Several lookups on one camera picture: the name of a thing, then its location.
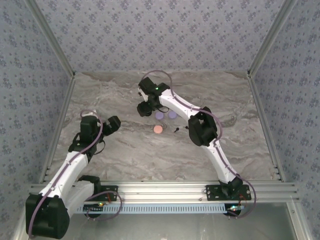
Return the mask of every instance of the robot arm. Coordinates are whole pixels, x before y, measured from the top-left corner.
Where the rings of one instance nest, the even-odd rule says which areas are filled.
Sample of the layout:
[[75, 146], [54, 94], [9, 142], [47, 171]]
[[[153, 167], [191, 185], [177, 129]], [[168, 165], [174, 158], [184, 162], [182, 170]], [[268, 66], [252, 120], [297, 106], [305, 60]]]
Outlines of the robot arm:
[[[82, 117], [80, 132], [74, 137], [58, 172], [39, 194], [31, 194], [25, 202], [27, 233], [36, 207], [49, 190], [49, 194], [35, 216], [32, 234], [55, 239], [61, 239], [65, 235], [70, 218], [77, 208], [90, 196], [101, 192], [99, 177], [82, 176], [78, 181], [76, 179], [97, 151], [97, 144], [104, 142], [103, 138], [117, 131], [121, 125], [117, 116], [110, 117], [108, 121], [109, 124], [100, 123], [93, 115]], [[96, 144], [79, 154], [96, 139], [100, 124], [102, 124], [102, 134]]]
[[[200, 109], [200, 107], [192, 105], [174, 92], [176, 98], [184, 104], [191, 106], [192, 109], [183, 106], [175, 100], [168, 85], [164, 83], [156, 85], [148, 77], [141, 80], [138, 91], [139, 95], [144, 99], [137, 106], [140, 116], [150, 116], [152, 111], [161, 107], [167, 107], [186, 120], [188, 122], [190, 139], [197, 146], [201, 146], [209, 156], [218, 174], [223, 193], [229, 197], [236, 195], [243, 185], [243, 181], [231, 173], [230, 170], [234, 173], [236, 171], [230, 165], [219, 140], [215, 140], [218, 136], [218, 129], [213, 117], [198, 111], [197, 109]], [[211, 112], [208, 107], [201, 109]]]

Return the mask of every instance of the purple cable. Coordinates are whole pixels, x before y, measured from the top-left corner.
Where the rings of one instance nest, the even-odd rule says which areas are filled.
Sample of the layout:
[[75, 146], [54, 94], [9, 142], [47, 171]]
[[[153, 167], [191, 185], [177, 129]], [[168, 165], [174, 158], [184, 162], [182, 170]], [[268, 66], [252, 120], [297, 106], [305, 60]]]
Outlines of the purple cable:
[[88, 219], [93, 220], [93, 221], [107, 221], [107, 220], [110, 220], [110, 219], [114, 219], [114, 218], [115, 218], [116, 216], [118, 216], [119, 213], [121, 212], [123, 200], [122, 200], [121, 196], [119, 195], [119, 193], [117, 193], [116, 191], [103, 191], [103, 192], [99, 192], [99, 193], [97, 193], [97, 194], [95, 194], [95, 195], [92, 195], [91, 197], [88, 197], [88, 198], [86, 199], [86, 201], [91, 200], [91, 199], [94, 199], [95, 197], [98, 197], [98, 196], [103, 195], [103, 194], [115, 194], [115, 195], [117, 195], [118, 198], [120, 199], [120, 207], [119, 207], [119, 210], [118, 210], [115, 214], [113, 214], [112, 216], [109, 216], [109, 217], [105, 217], [105, 218], [92, 218], [92, 217], [89, 217], [89, 212], [90, 212], [90, 210], [92, 209], [92, 207], [90, 207], [90, 208], [88, 209], [88, 211], [86, 211], [86, 216], [87, 216]]
[[205, 114], [208, 114], [209, 116], [213, 117], [214, 120], [216, 121], [216, 123], [218, 124], [219, 126], [219, 135], [218, 137], [213, 141], [213, 145], [215, 147], [215, 149], [217, 150], [223, 164], [225, 165], [225, 167], [230, 171], [230, 173], [232, 173], [234, 176], [238, 177], [239, 179], [241, 179], [242, 181], [246, 182], [251, 188], [252, 188], [252, 191], [253, 191], [253, 195], [254, 195], [254, 200], [253, 200], [253, 207], [248, 211], [246, 212], [245, 214], [241, 215], [241, 216], [238, 216], [238, 217], [233, 217], [233, 218], [238, 218], [238, 219], [241, 219], [241, 218], [244, 218], [245, 216], [249, 215], [256, 207], [256, 203], [257, 203], [257, 193], [256, 193], [256, 190], [254, 188], [254, 186], [247, 180], [245, 180], [244, 178], [242, 178], [239, 174], [235, 173], [226, 163], [226, 161], [224, 160], [224, 158], [222, 157], [220, 151], [219, 151], [219, 148], [217, 147], [217, 145], [215, 144], [216, 141], [218, 141], [221, 137], [222, 137], [222, 133], [223, 133], [223, 128], [222, 128], [222, 124], [220, 122], [220, 120], [211, 112], [209, 111], [206, 111], [206, 110], [202, 110], [200, 108], [193, 108], [187, 104], [185, 104], [184, 102], [180, 101], [176, 96], [175, 96], [175, 93], [174, 93], [174, 89], [173, 89], [173, 81], [172, 81], [172, 78], [171, 76], [163, 71], [163, 70], [151, 70], [151, 71], [148, 71], [145, 75], [143, 75], [142, 79], [143, 80], [147, 75], [149, 75], [150, 73], [154, 73], [154, 72], [158, 72], [158, 73], [163, 73], [165, 75], [167, 75], [170, 79], [170, 91], [171, 91], [171, 94], [173, 96], [173, 98], [178, 102], [180, 103], [182, 106], [190, 109], [190, 110], [196, 110], [196, 111], [199, 111], [199, 112], [202, 112], [202, 113], [205, 113]]
[[29, 224], [29, 228], [28, 228], [28, 236], [30, 239], [33, 239], [33, 235], [32, 235], [32, 228], [35, 222], [35, 218], [36, 215], [41, 207], [41, 205], [44, 203], [44, 201], [46, 200], [46, 198], [48, 197], [48, 195], [52, 192], [52, 190], [55, 188], [57, 182], [60, 180], [61, 176], [64, 174], [64, 172], [66, 171], [66, 169], [69, 167], [69, 165], [82, 153], [86, 152], [87, 150], [89, 150], [100, 138], [101, 134], [102, 134], [102, 128], [103, 128], [103, 124], [102, 124], [102, 120], [100, 118], [100, 116], [95, 112], [92, 111], [90, 109], [84, 109], [80, 112], [80, 117], [82, 117], [84, 112], [90, 112], [93, 113], [100, 121], [100, 130], [98, 135], [96, 136], [95, 140], [86, 148], [84, 148], [83, 150], [81, 150], [80, 152], [78, 152], [76, 155], [74, 155], [70, 161], [69, 164], [66, 164], [64, 166], [64, 168], [62, 169], [62, 171], [59, 173], [59, 175], [56, 177], [55, 181], [52, 183], [51, 188], [48, 190], [48, 192], [46, 194], [44, 194], [44, 196], [41, 198], [41, 200], [39, 201], [38, 205], [35, 207], [34, 212], [32, 214], [31, 220], [30, 220], [30, 224]]

